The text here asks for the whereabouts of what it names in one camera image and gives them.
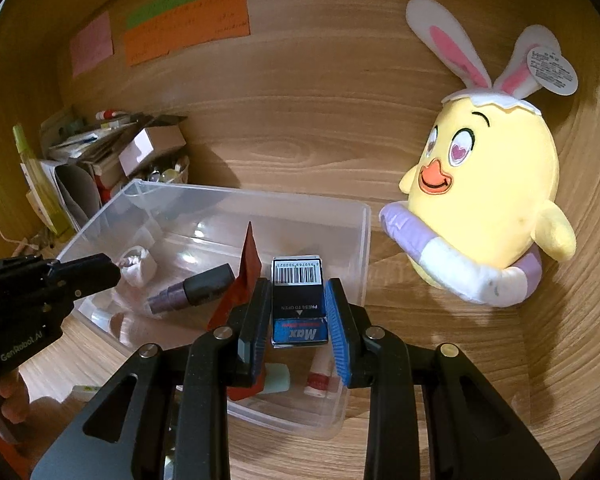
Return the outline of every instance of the pink sticky note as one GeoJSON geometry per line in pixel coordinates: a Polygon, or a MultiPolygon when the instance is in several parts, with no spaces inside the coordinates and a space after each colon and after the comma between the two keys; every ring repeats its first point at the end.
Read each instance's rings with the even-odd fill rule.
{"type": "Polygon", "coordinates": [[[74,77],[91,70],[107,57],[113,56],[109,11],[98,16],[72,37],[69,42],[69,51],[71,51],[74,77]]]}

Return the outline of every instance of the bunny ears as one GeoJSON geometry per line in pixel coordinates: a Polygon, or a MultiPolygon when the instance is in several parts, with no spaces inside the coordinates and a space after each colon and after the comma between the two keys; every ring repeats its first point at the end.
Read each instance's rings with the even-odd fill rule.
{"type": "MultiPolygon", "coordinates": [[[[552,32],[542,25],[531,25],[520,34],[509,64],[492,85],[491,78],[464,28],[445,7],[434,0],[411,0],[407,4],[406,17],[416,36],[451,72],[462,79],[467,88],[476,89],[476,93],[483,96],[499,94],[505,98],[502,96],[504,93],[513,97],[502,99],[503,104],[509,104],[505,108],[541,88],[526,64],[526,56],[532,48],[547,46],[556,54],[560,54],[560,44],[552,32]]],[[[466,91],[458,92],[461,93],[462,96],[468,94],[466,91]]]]}

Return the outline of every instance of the green bottle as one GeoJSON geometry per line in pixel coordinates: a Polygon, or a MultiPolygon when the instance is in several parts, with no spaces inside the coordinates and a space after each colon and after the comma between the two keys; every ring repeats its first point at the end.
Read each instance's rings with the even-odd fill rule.
{"type": "Polygon", "coordinates": [[[30,150],[21,124],[16,124],[13,127],[13,136],[16,139],[16,148],[20,154],[20,160],[27,168],[29,178],[35,187],[34,192],[40,197],[40,205],[51,222],[51,225],[48,227],[56,235],[58,241],[69,241],[75,235],[74,228],[71,226],[71,222],[69,222],[66,213],[58,202],[58,197],[45,172],[42,170],[40,161],[36,159],[30,150]]]}

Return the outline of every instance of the pink inner ear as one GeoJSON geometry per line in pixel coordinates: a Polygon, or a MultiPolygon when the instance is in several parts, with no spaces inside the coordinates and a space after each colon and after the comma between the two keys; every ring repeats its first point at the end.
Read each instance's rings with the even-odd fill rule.
{"type": "Polygon", "coordinates": [[[468,57],[464,55],[460,47],[456,45],[456,42],[452,40],[448,34],[446,34],[446,32],[444,32],[441,28],[432,25],[429,27],[429,33],[433,43],[435,43],[436,47],[440,51],[440,54],[442,54],[446,60],[453,63],[460,70],[465,72],[477,87],[489,88],[484,76],[474,66],[474,64],[469,61],[468,57]]]}
{"type": "Polygon", "coordinates": [[[531,77],[531,72],[529,72],[529,67],[526,65],[526,56],[529,54],[529,51],[532,48],[539,46],[538,44],[531,45],[528,50],[525,52],[524,57],[522,58],[522,62],[520,66],[503,82],[501,86],[501,90],[505,94],[513,95],[520,85],[527,80],[527,78],[531,77]]]}

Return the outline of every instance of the clear plastic bin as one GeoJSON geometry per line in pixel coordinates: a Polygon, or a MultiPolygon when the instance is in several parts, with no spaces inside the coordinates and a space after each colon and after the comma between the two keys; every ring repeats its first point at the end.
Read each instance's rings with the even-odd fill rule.
{"type": "MultiPolygon", "coordinates": [[[[238,275],[248,222],[262,261],[262,275],[270,277],[275,256],[319,254],[324,279],[340,278],[351,303],[364,304],[370,209],[351,200],[257,192],[218,187],[158,184],[134,180],[91,219],[60,254],[61,261],[103,252],[114,262],[140,245],[157,262],[157,272],[146,288],[121,283],[76,302],[74,315],[125,354],[138,345],[124,346],[97,327],[98,312],[141,312],[146,298],[185,278],[229,263],[238,275]]],[[[158,323],[202,329],[217,302],[163,314],[158,323]]],[[[168,347],[163,341],[157,342],[168,347]]],[[[331,438],[342,426],[349,393],[335,371],[325,397],[304,393],[316,348],[267,348],[265,361],[284,363],[291,388],[229,402],[228,412],[261,426],[312,438],[331,438]]]]}

